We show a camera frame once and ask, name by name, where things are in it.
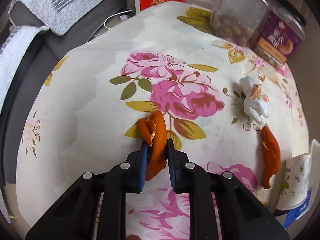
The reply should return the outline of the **blue cardboard box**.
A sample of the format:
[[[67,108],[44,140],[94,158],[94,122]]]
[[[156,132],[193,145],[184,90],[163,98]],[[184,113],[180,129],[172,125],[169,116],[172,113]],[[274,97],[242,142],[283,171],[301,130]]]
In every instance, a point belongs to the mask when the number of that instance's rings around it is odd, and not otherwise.
[[[283,221],[283,227],[287,229],[295,220],[298,220],[312,206],[319,189],[319,142],[316,139],[310,144],[310,149],[307,154],[311,154],[311,168],[309,178],[308,195],[304,202],[295,209],[287,210]]]

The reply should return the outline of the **orange peel piece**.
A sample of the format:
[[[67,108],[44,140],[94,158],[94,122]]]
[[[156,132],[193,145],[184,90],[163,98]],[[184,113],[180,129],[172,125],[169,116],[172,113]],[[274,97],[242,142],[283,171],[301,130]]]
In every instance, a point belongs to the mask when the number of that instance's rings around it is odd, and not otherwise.
[[[153,111],[150,116],[139,119],[138,130],[141,138],[151,148],[145,177],[150,181],[167,165],[167,155],[164,152],[167,145],[167,128],[161,111]]]
[[[281,152],[276,137],[267,125],[261,129],[260,135],[264,155],[264,174],[261,184],[267,190],[271,187],[270,179],[279,172]]]

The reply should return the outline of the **white tissue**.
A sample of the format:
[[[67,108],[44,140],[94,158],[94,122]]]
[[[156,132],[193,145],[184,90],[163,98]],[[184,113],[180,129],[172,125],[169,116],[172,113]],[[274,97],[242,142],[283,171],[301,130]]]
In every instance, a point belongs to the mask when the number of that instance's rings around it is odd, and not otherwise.
[[[264,91],[260,79],[248,75],[239,80],[240,88],[245,95],[244,113],[254,120],[258,125],[264,126],[268,114],[268,94]]]

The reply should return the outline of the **purple label nut jar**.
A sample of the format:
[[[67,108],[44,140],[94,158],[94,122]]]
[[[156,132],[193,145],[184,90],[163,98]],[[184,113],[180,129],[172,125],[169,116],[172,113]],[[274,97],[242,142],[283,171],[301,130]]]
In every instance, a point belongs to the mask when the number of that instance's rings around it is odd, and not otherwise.
[[[270,0],[267,13],[251,38],[251,49],[274,68],[281,68],[305,40],[306,19],[287,0]]]

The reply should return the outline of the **clear jar black lid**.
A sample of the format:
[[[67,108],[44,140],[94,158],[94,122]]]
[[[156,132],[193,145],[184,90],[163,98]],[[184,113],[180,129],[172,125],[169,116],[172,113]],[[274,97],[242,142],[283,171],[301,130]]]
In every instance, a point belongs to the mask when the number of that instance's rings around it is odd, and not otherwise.
[[[268,0],[213,0],[210,28],[215,36],[244,47],[269,7]]]

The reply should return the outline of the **floral paper cup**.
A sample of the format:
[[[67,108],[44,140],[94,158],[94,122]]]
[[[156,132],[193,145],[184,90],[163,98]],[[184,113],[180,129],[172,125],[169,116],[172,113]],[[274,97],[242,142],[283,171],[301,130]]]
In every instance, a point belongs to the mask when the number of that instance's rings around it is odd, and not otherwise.
[[[311,161],[311,154],[302,154],[286,160],[277,210],[295,209],[307,198]]]

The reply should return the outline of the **floral tablecloth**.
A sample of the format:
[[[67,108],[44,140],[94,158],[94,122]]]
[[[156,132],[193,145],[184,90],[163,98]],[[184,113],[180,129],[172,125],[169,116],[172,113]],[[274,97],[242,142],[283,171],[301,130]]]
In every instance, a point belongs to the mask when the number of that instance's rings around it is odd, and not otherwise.
[[[168,2],[70,51],[49,73],[18,152],[18,208],[34,225],[84,172],[104,173],[141,140],[136,123],[160,111],[169,137],[212,173],[232,172],[267,207],[260,126],[243,111],[242,77],[259,78],[282,159],[309,135],[295,80],[253,51],[201,31],[208,11]]]

